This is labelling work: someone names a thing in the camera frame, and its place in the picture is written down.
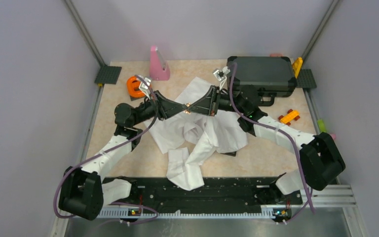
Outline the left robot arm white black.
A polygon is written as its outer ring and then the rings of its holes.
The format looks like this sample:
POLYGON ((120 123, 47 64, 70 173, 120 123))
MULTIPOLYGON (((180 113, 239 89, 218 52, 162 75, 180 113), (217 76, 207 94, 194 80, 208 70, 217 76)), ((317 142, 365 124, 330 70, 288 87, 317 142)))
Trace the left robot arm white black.
POLYGON ((136 128, 137 124, 151 120, 171 118, 187 109, 187 105, 165 98, 155 91, 137 107, 120 103, 114 109, 116 129, 109 142, 94 156, 66 169, 53 200, 57 217, 60 211, 68 212, 69 218, 79 216, 94 220, 103 207, 123 200, 133 204, 138 199, 138 190, 123 178, 108 178, 114 166, 140 143, 148 129, 136 128))

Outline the white garment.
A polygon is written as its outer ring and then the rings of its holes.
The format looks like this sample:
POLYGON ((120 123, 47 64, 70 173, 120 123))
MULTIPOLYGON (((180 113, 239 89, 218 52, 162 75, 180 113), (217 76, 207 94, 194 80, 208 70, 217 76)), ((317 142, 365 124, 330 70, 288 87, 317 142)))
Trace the white garment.
POLYGON ((237 152, 248 145, 237 120, 237 113, 218 111, 213 117, 181 112, 156 121, 149 132, 160 151, 168 154, 168 180, 186 191, 202 187, 200 167, 214 152, 237 152))

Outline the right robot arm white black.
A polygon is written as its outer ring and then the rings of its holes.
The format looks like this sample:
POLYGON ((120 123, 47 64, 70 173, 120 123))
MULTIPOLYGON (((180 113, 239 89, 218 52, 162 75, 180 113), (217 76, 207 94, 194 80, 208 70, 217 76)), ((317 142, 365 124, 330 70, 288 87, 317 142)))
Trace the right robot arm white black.
POLYGON ((238 123, 243 131, 264 138, 292 152, 298 169, 280 175, 271 185, 269 196, 275 203, 283 203, 291 193, 307 187, 321 191, 346 168, 332 136, 302 132, 278 122, 259 108, 261 98, 249 86, 232 94, 211 86, 199 100, 188 106, 188 111, 214 116, 218 111, 239 112, 238 123))

